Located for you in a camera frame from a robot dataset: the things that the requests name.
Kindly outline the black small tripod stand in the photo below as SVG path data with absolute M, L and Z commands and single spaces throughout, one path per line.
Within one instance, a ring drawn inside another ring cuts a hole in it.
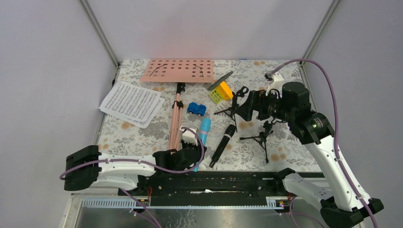
M 243 86 L 236 93 L 232 92 L 233 98 L 232 98 L 231 106 L 229 108 L 227 108 L 227 109 L 224 109 L 224 110 L 221 110 L 221 111 L 218 111 L 218 112 L 214 113 L 214 115 L 217 115 L 217 114 L 225 114 L 225 115 L 227 115 L 234 122 L 236 132 L 238 131 L 238 129 L 237 129 L 237 122 L 236 122 L 235 114 L 236 114 L 237 109 L 240 106 L 238 104 L 238 98 L 244 97 L 248 92 L 249 92 L 249 89 L 246 86 Z

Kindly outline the black microphone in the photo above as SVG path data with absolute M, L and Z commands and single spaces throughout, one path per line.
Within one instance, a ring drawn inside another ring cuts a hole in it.
M 219 145 L 217 146 L 212 158 L 211 158 L 211 162 L 209 164 L 210 168 L 213 168 L 213 166 L 215 165 L 215 163 L 219 160 L 219 158 L 221 157 L 224 149 L 226 148 L 228 142 L 230 141 L 230 139 L 232 138 L 232 136 L 234 135 L 234 133 L 236 132 L 237 128 L 235 125 L 230 124 L 227 129 L 225 130 L 225 133 L 223 135 L 222 140 L 220 141 Z

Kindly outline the black tripod with shock mount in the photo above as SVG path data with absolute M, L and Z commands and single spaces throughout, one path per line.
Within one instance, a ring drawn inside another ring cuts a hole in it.
M 250 136 L 250 137 L 240 137 L 240 140 L 247 140 L 247 139 L 252 139 L 256 141 L 261 148 L 263 148 L 265 152 L 265 162 L 268 163 L 268 152 L 267 152 L 267 137 L 273 133 L 273 126 L 277 123 L 285 123 L 284 121 L 276 120 L 273 119 L 270 122 L 265 121 L 263 124 L 263 131 L 259 132 L 257 136 Z

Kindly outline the blue microphone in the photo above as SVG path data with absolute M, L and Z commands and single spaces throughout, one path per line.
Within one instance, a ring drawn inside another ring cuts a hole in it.
M 200 128 L 199 128 L 199 138 L 200 138 L 203 146 L 205 146 L 205 144 L 206 144 L 210 128 L 211 128 L 211 119 L 203 118 L 201 121 Z

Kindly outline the sheet music page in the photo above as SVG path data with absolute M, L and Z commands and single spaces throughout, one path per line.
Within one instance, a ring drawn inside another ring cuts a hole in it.
M 147 128 L 149 126 L 149 124 L 152 121 L 152 119 L 156 116 L 156 114 L 158 113 L 158 111 L 162 107 L 164 101 L 165 101 L 164 98 L 162 98 L 162 97 L 159 98 L 159 101 L 157 102 L 157 105 L 152 110 L 150 116 L 147 118 L 147 120 L 145 122 L 134 121 L 134 120 L 127 119 L 127 118 L 124 118 L 123 121 L 128 122 L 130 124 L 133 124 L 134 126 L 140 127 L 142 129 L 145 129 L 145 128 Z
M 104 98 L 99 110 L 110 115 L 145 122 L 157 106 L 161 92 L 117 82 Z

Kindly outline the pink music stand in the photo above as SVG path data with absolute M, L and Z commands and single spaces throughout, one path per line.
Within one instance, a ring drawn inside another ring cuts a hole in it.
M 214 83 L 212 59 L 151 59 L 146 66 L 140 82 L 174 83 L 176 86 L 175 100 L 171 117 L 169 149 L 178 149 L 180 126 L 182 125 L 183 105 L 181 93 L 187 83 Z

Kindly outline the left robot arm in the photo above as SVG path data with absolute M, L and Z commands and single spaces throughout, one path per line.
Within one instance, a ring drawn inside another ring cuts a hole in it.
M 201 163 L 207 150 L 204 145 L 182 143 L 182 146 L 180 150 L 127 156 L 100 152 L 97 145 L 90 145 L 67 156 L 66 170 L 60 179 L 66 191 L 113 187 L 142 195 L 147 191 L 146 177 L 186 173 Z

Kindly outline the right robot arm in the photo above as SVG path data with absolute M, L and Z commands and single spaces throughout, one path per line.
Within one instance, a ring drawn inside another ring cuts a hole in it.
M 312 154 L 329 185 L 326 190 L 285 169 L 272 183 L 277 195 L 290 192 L 301 197 L 320 212 L 331 228 L 351 228 L 383 210 L 383 203 L 369 196 L 344 162 L 331 123 L 311 109 L 309 91 L 302 83 L 285 83 L 280 93 L 276 89 L 250 91 L 236 114 L 250 121 L 253 112 L 258 112 L 259 120 L 271 117 L 287 123 L 291 133 Z

